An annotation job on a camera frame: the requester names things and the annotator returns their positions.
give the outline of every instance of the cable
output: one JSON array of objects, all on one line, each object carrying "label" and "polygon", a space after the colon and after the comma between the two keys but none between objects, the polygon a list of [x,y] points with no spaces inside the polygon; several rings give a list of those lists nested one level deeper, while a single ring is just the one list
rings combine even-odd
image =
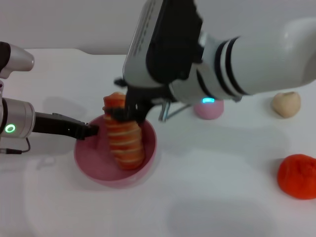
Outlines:
[{"label": "cable", "polygon": [[28,143],[28,149],[27,150],[16,150],[16,149],[10,149],[10,148],[0,148],[0,154],[8,154],[8,155],[12,155],[12,154],[15,154],[15,155],[20,155],[22,153],[25,153],[25,152],[29,152],[30,149],[31,149],[31,144],[30,144],[30,141],[28,138],[25,139],[26,142]]}]

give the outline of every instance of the black stripe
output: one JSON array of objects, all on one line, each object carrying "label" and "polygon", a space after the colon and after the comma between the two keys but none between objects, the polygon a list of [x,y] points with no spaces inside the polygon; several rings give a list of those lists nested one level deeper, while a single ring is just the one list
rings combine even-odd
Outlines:
[{"label": "black stripe", "polygon": [[198,83],[199,83],[199,85],[200,85],[202,91],[205,93],[205,95],[207,95],[207,96],[210,97],[210,98],[213,98],[213,99],[217,100],[217,99],[215,98],[215,96],[213,96],[213,95],[208,91],[208,89],[206,88],[206,85],[205,85],[205,83],[204,83],[204,81],[203,81],[203,78],[202,78],[202,76],[201,76],[201,74],[199,73],[198,70],[197,70],[197,81],[198,81]]},{"label": "black stripe", "polygon": [[226,50],[226,59],[225,59],[225,66],[226,66],[226,72],[227,72],[227,76],[229,78],[229,80],[231,81],[231,84],[233,85],[233,87],[235,88],[236,91],[238,91],[238,93],[243,94],[243,95],[248,95],[237,83],[234,74],[233,74],[233,70],[232,70],[232,62],[231,62],[231,58],[232,58],[232,48],[233,45],[235,43],[235,41],[238,39],[234,38],[232,39],[227,46],[227,50]]},{"label": "black stripe", "polygon": [[2,134],[6,126],[6,122],[8,120],[8,105],[6,104],[6,101],[4,98],[2,98],[2,107],[3,107],[3,114],[2,114],[2,123],[0,126],[0,134]]},{"label": "black stripe", "polygon": [[216,77],[218,79],[219,84],[221,85],[222,89],[229,95],[236,97],[236,95],[234,95],[231,90],[229,90],[229,88],[227,87],[224,79],[223,79],[223,75],[222,75],[222,70],[221,70],[221,56],[222,56],[222,51],[223,48],[225,46],[225,44],[227,43],[227,41],[222,42],[215,53],[215,60],[214,60],[214,70],[215,70],[215,74]]}]

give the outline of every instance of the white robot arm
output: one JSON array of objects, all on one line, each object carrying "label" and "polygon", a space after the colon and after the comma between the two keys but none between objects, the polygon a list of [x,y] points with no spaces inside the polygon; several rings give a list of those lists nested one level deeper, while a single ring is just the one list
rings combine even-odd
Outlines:
[{"label": "white robot arm", "polygon": [[316,79],[316,18],[217,41],[201,32],[193,0],[148,0],[123,68],[125,109],[114,118],[142,122],[157,104],[194,104],[303,86]]}]

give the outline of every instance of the red play dough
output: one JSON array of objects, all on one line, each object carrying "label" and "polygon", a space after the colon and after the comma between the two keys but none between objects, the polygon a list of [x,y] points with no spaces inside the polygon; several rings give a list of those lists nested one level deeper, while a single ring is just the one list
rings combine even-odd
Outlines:
[{"label": "red play dough", "polygon": [[292,197],[316,198],[316,159],[302,154],[285,158],[279,167],[277,182]]}]

